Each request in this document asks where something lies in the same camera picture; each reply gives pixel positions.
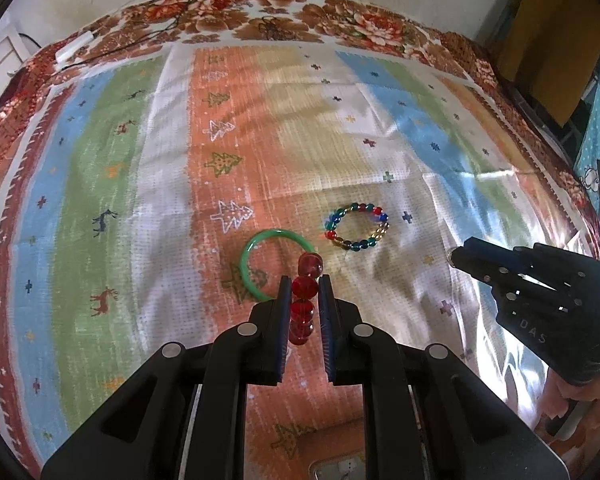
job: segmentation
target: green stripe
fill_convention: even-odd
[[[387,60],[380,60],[380,62],[387,72],[405,90],[411,93],[417,105],[448,135],[449,141],[462,150],[469,161],[474,175],[495,171],[495,168],[464,138],[462,130],[449,120],[440,105],[439,97],[432,94],[429,88],[414,78],[403,65]],[[502,229],[507,242],[513,245],[526,245],[531,234],[527,222],[510,202],[509,191],[495,179],[477,180],[475,184],[491,205],[499,212]]]
[[[163,58],[116,70],[96,103],[70,159],[52,269],[52,331],[59,394],[70,430],[75,430],[112,393],[115,378],[141,363],[131,275],[129,219],[142,152],[138,128],[145,119]],[[130,98],[134,92],[141,91]],[[126,132],[120,124],[132,120]],[[110,171],[118,168],[117,176]],[[107,209],[106,230],[94,237],[94,218]],[[106,288],[109,311],[92,316]]]

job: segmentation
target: blue fabric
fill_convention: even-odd
[[[600,180],[598,178],[597,161],[600,159],[600,82],[596,90],[596,97],[593,101],[587,132],[580,149],[580,155],[576,161],[575,171],[580,180],[587,189],[589,198],[600,213],[600,196],[598,187]]]

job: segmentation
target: bracelet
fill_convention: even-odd
[[[240,276],[242,277],[242,282],[256,301],[269,301],[273,300],[273,298],[267,296],[255,285],[255,283],[251,281],[251,278],[249,277],[249,267],[247,266],[247,263],[249,261],[249,252],[261,241],[266,240],[267,238],[273,238],[277,236],[293,240],[295,243],[301,246],[307,253],[314,252],[314,247],[307,240],[302,238],[298,233],[295,233],[293,231],[287,231],[285,229],[266,229],[265,231],[256,234],[251,240],[247,242],[247,244],[244,247],[244,250],[242,251],[242,256],[240,256]]]
[[[350,211],[372,212],[374,215],[376,215],[376,217],[378,217],[378,221],[380,222],[378,228],[369,238],[365,238],[359,242],[352,242],[351,240],[343,240],[338,236],[336,227],[340,223],[340,220],[342,220],[343,216]],[[346,251],[352,250],[358,252],[360,249],[366,249],[368,247],[375,246],[376,242],[382,239],[389,228],[388,220],[389,215],[387,215],[387,213],[383,213],[381,207],[376,207],[373,204],[359,204],[354,202],[350,206],[338,209],[330,216],[329,220],[324,226],[326,228],[324,235],[338,247],[341,247]]]

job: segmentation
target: multicolored bead bracelet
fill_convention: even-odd
[[[336,227],[342,220],[343,216],[346,215],[350,211],[359,211],[366,213],[373,213],[379,221],[378,228],[369,236],[369,238],[365,238],[360,240],[359,242],[352,242],[351,240],[343,240],[338,236],[336,232]],[[373,204],[359,204],[354,202],[353,204],[338,209],[335,213],[333,213],[327,223],[325,224],[325,228],[327,229],[324,235],[331,240],[338,247],[343,248],[346,251],[359,251],[361,249],[366,249],[369,247],[373,247],[377,242],[379,242],[387,229],[389,228],[389,216],[387,213],[382,212],[381,207],[376,207]]]

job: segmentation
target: red reindeer print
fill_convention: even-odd
[[[107,303],[107,298],[112,297],[114,300],[118,300],[118,292],[113,288],[105,288],[100,294],[97,296],[92,296],[91,301],[97,301],[97,307],[91,307],[91,310],[94,311],[95,314],[91,314],[91,317],[99,316],[100,314],[106,314],[109,311],[109,304]]]
[[[116,135],[126,134],[126,127],[130,124],[136,126],[136,122],[131,119],[129,119],[126,123],[120,123],[116,129]]]

